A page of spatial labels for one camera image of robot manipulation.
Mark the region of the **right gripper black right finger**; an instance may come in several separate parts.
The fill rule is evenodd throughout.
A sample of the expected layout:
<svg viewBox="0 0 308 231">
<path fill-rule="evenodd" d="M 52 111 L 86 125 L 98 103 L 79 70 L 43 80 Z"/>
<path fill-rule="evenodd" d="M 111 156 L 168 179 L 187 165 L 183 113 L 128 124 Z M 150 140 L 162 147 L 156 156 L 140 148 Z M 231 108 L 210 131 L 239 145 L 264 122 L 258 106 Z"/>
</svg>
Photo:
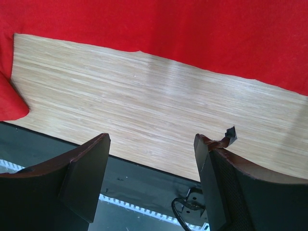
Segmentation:
<svg viewBox="0 0 308 231">
<path fill-rule="evenodd" d="M 202 134 L 194 153 L 212 231 L 305 231 L 308 181 L 255 164 L 228 150 L 235 128 L 223 139 Z"/>
</svg>

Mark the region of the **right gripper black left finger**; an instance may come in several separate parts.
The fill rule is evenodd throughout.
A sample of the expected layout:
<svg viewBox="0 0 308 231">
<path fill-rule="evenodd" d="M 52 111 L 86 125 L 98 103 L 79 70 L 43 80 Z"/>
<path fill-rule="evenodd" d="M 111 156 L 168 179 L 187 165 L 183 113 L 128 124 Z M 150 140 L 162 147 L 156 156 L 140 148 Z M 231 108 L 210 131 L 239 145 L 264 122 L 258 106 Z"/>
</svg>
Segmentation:
<svg viewBox="0 0 308 231">
<path fill-rule="evenodd" d="M 110 150 L 100 134 L 40 164 L 0 176 L 3 231 L 86 231 L 94 221 Z"/>
</svg>

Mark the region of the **red t shirt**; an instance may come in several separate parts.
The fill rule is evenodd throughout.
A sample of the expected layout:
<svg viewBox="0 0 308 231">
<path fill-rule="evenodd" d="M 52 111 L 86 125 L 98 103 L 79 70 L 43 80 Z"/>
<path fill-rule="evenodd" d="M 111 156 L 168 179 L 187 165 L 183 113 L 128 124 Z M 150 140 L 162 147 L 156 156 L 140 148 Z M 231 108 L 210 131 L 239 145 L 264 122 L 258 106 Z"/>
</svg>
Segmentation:
<svg viewBox="0 0 308 231">
<path fill-rule="evenodd" d="M 2 121 L 29 113 L 10 83 L 15 34 L 142 51 L 308 93 L 305 0 L 3 0 Z"/>
</svg>

